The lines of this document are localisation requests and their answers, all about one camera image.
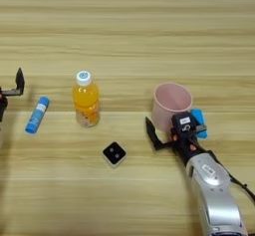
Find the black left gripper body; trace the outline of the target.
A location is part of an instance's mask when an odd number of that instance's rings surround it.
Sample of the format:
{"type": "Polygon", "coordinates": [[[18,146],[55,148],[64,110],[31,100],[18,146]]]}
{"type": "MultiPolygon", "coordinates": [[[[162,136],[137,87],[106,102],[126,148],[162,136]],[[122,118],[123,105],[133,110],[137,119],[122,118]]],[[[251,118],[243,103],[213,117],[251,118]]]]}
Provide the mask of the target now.
{"type": "Polygon", "coordinates": [[[0,94],[0,122],[2,121],[7,106],[8,106],[7,98],[4,95],[0,94]]]}

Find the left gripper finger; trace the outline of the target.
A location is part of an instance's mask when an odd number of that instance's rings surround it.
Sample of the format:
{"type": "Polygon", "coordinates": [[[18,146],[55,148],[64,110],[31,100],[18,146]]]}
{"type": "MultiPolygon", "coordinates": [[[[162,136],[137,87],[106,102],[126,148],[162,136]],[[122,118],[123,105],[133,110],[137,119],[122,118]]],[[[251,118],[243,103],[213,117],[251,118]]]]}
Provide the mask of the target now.
{"type": "Polygon", "coordinates": [[[15,89],[2,91],[1,94],[5,97],[17,97],[23,95],[25,88],[25,79],[21,68],[19,68],[17,71],[15,82],[16,82],[15,89]]]}

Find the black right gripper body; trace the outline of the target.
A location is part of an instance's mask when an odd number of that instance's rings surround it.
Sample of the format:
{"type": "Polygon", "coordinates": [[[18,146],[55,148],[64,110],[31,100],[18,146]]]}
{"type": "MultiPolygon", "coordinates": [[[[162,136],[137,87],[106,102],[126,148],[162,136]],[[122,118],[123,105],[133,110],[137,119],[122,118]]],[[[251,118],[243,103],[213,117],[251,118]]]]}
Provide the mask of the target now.
{"type": "Polygon", "coordinates": [[[206,152],[196,140],[193,142],[189,138],[179,138],[177,135],[172,138],[172,150],[179,156],[184,165],[193,156],[206,152]]]}

